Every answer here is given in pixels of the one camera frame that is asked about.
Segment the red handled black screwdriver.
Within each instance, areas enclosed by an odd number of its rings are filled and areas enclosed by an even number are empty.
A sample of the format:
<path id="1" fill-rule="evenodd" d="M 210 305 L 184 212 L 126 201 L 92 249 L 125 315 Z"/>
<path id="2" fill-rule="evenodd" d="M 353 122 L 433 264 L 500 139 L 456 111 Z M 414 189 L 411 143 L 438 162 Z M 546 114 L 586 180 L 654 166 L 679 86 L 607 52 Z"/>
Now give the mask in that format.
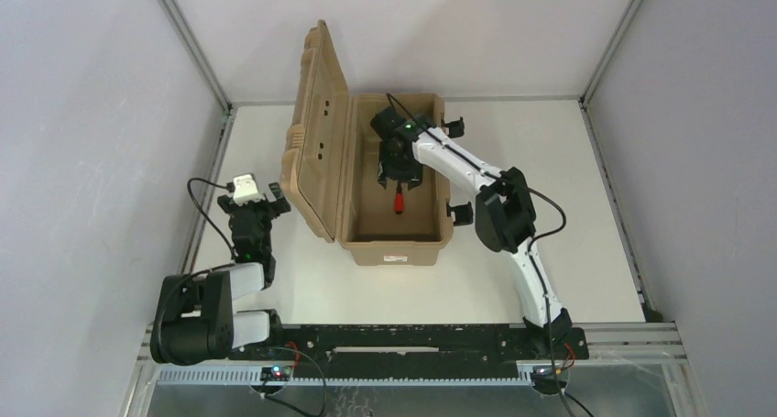
<path id="1" fill-rule="evenodd" d="M 403 194 L 403 184 L 400 181 L 398 181 L 397 187 L 396 187 L 395 199 L 394 199 L 395 214 L 403 214 L 404 208 L 405 208 L 405 203 L 404 203 L 404 194 Z"/>

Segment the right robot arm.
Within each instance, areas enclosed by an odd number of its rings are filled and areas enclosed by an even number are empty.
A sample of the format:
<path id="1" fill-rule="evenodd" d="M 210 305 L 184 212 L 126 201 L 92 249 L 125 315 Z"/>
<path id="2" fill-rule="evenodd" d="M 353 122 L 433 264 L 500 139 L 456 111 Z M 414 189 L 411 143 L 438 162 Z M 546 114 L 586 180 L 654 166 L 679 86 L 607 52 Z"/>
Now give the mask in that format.
<path id="1" fill-rule="evenodd" d="M 456 225 L 473 225 L 485 248 L 510 261 L 522 320 L 536 345 L 551 351 L 572 329 L 572 321 L 552 288 L 537 243 L 537 213 L 521 170 L 501 170 L 455 143 L 465 132 L 462 119 L 436 125 L 426 115 L 401 113 L 388 106 L 370 126 L 379 143 L 378 181 L 412 189 L 431 169 L 471 194 L 472 202 L 449 208 Z"/>

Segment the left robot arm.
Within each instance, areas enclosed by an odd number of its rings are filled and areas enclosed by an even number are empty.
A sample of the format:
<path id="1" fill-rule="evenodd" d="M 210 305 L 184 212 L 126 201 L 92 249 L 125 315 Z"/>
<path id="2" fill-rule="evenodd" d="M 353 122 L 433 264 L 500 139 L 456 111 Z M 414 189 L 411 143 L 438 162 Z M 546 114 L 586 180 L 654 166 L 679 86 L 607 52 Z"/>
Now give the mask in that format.
<path id="1" fill-rule="evenodd" d="M 268 187 L 271 199 L 246 175 L 218 198 L 231 232 L 230 262 L 163 280 L 149 340 L 155 362 L 190 366 L 224 359 L 242 346 L 279 342 L 281 322 L 274 309 L 239 312 L 234 306 L 275 279 L 272 222 L 289 212 L 290 204 L 278 183 Z"/>

